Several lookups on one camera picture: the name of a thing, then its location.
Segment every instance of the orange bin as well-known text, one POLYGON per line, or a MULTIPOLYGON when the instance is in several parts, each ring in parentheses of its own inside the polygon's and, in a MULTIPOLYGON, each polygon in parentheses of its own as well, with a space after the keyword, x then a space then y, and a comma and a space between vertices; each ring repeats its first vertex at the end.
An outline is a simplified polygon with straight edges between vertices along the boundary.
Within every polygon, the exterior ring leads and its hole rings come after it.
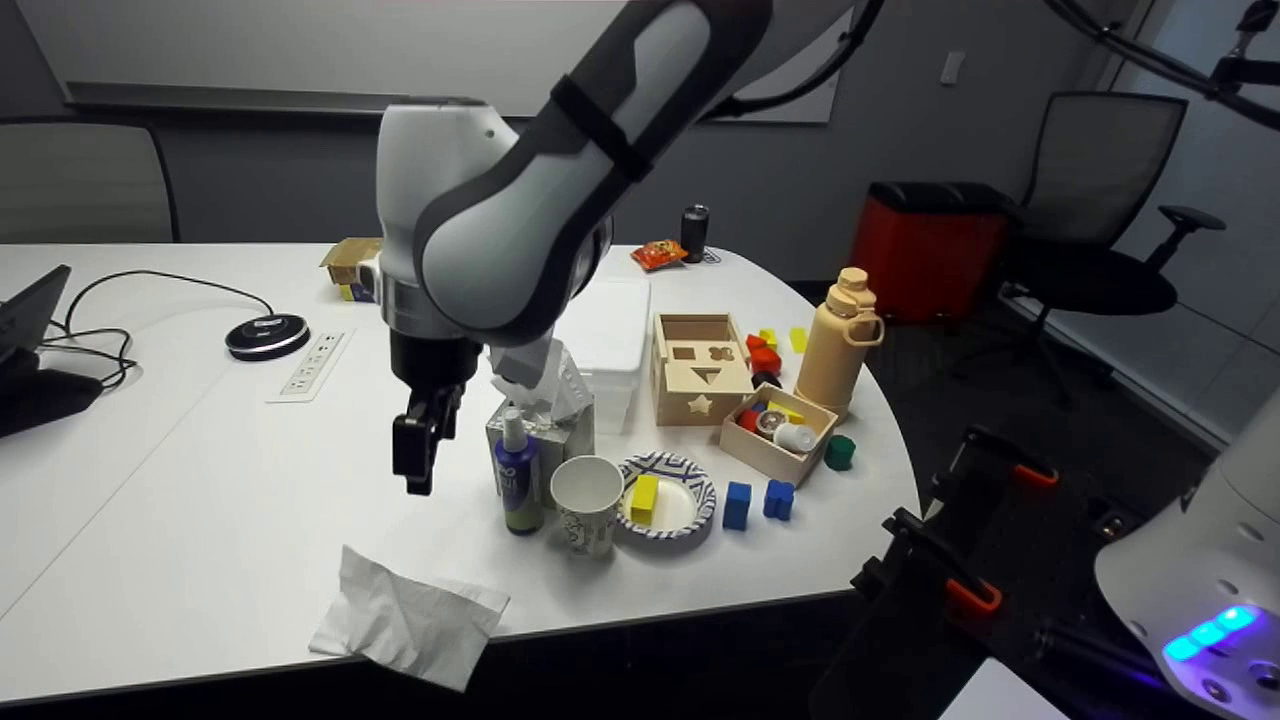
POLYGON ((883 318, 964 318, 1010 228, 1011 198, 990 184, 873 184, 854 262, 883 318))

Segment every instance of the green item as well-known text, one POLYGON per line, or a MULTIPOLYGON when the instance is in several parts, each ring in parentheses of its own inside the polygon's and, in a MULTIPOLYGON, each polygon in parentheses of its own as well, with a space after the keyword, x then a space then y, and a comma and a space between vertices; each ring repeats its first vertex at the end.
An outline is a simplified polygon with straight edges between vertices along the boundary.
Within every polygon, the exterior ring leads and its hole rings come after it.
POLYGON ((848 436, 833 436, 827 450, 824 450, 824 464, 837 469, 837 470, 848 470, 854 469, 854 450, 856 450, 856 443, 848 436))

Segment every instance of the robotic arm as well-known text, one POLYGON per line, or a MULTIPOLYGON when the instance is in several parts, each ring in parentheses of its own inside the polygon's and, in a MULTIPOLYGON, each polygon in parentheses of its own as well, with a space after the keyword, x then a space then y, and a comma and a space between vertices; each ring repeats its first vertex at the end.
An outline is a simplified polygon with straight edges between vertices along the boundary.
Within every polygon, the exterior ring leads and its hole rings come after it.
POLYGON ((482 345, 538 345, 594 279, 604 212, 721 94, 763 77, 854 0, 628 0, 512 132, 484 102, 390 106, 376 156, 397 476, 434 490, 482 345))

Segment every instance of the laptop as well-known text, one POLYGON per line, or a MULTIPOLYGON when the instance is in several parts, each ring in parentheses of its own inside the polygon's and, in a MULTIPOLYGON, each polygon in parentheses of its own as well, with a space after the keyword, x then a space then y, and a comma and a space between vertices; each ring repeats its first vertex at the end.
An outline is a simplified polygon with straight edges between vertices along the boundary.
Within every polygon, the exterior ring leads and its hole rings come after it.
POLYGON ((85 410, 106 383, 40 368, 40 339, 74 269, 61 262, 0 303, 0 436, 85 410))

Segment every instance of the chair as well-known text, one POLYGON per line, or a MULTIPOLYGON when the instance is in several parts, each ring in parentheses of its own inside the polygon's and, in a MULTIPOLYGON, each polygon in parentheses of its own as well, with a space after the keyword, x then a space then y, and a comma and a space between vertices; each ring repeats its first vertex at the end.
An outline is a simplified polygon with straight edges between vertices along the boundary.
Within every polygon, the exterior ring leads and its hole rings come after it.
POLYGON ((1164 262, 1184 237, 1202 228, 1219 233, 1224 219, 1160 203, 1174 233, 1152 256, 1124 256, 1118 241, 1155 187, 1180 125, 1184 100, 1174 94, 1057 92, 1048 100, 1033 184, 999 258, 1004 291, 1029 295, 1042 306, 1017 345, 959 354, 951 362, 957 374, 993 351, 1042 354, 1057 395, 1068 403, 1068 383, 1046 345, 1048 311, 1148 314, 1175 303, 1164 262))
POLYGON ((177 241, 150 128, 0 125, 0 241, 177 241))

